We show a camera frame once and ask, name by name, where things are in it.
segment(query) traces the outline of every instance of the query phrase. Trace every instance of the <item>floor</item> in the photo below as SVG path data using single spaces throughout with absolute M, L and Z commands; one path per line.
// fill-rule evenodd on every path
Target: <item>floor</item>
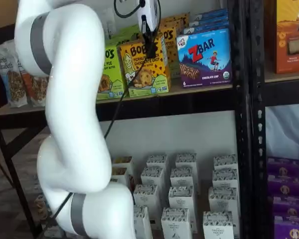
M 21 130 L 5 130 L 4 137 L 6 141 L 10 141 L 20 132 Z M 20 182 L 36 221 L 38 220 L 36 219 L 37 214 L 34 200 L 40 193 L 37 186 L 36 153 L 40 142 L 46 135 L 47 134 L 44 132 L 43 134 L 38 135 L 13 158 Z M 1 152 L 0 162 L 6 169 Z M 9 182 L 0 171 L 0 239 L 32 238 L 16 191 L 10 186 Z

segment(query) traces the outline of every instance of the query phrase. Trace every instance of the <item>orange box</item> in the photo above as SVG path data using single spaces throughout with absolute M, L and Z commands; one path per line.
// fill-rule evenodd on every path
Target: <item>orange box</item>
M 276 72 L 299 71 L 299 0 L 277 0 Z

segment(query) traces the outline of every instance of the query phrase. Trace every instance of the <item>blue snack box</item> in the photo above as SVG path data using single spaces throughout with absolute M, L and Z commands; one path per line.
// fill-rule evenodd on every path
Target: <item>blue snack box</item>
M 215 30 L 215 29 L 219 29 L 221 27 L 228 27 L 228 25 L 229 25 L 228 21 L 221 21 L 221 22 L 217 22 L 213 25 L 200 25 L 200 26 L 196 26 L 196 27 L 188 27 L 183 30 L 183 34 L 189 35 L 189 34 L 198 33 L 198 32 L 207 31 L 207 30 Z
M 180 35 L 176 42 L 184 87 L 231 83 L 229 29 Z
M 194 21 L 200 21 L 203 19 L 214 18 L 214 17 L 218 17 L 218 16 L 223 16 L 223 15 L 226 15 L 228 17 L 228 10 L 226 8 L 209 11 L 209 12 L 204 12 L 201 14 L 196 14 L 194 17 Z
M 228 21 L 228 16 L 219 16 L 219 17 L 204 19 L 201 21 L 192 21 L 188 24 L 188 26 L 193 27 L 193 26 L 198 26 L 198 25 L 209 25 L 209 24 L 214 24 L 215 22 L 220 22 L 220 21 Z

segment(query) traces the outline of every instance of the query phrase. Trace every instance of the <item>white wall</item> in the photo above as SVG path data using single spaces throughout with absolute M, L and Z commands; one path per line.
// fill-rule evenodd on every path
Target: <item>white wall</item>
M 113 8 L 113 0 L 82 0 L 86 5 L 92 7 L 96 12 L 105 8 Z M 120 3 L 117 0 L 117 8 L 121 14 L 127 14 L 131 12 L 137 6 L 137 0 L 127 0 L 124 3 Z M 197 14 L 201 12 L 218 9 L 220 7 L 219 0 L 160 0 L 162 17 L 179 14 L 183 12 L 190 12 L 191 14 Z M 137 23 L 137 15 L 134 14 L 129 18 L 119 18 L 115 15 L 115 22 L 117 29 L 130 26 Z
M 101 122 L 105 132 L 109 122 Z M 106 140 L 112 157 L 132 155 L 140 173 L 148 155 L 196 152 L 201 180 L 211 180 L 216 155 L 237 153 L 234 112 L 118 120 Z

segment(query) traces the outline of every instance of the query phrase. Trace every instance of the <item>yellow snack box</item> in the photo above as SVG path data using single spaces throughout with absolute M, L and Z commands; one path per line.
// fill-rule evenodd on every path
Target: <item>yellow snack box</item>
M 155 58 L 146 59 L 146 49 L 142 39 L 120 45 L 127 84 L 134 78 L 144 60 L 146 61 L 138 76 L 129 87 L 130 97 L 166 93 L 170 89 L 165 39 L 160 34 L 155 39 Z
M 161 22 L 169 22 L 169 21 L 175 21 L 175 20 L 179 20 L 179 19 L 182 19 L 184 21 L 184 27 L 188 27 L 189 12 L 165 17 L 161 20 Z
M 181 33 L 182 29 L 183 21 L 176 20 L 162 23 L 158 31 L 159 33 L 162 33 L 165 38 L 168 65 L 172 79 L 178 78 L 180 76 L 176 37 Z

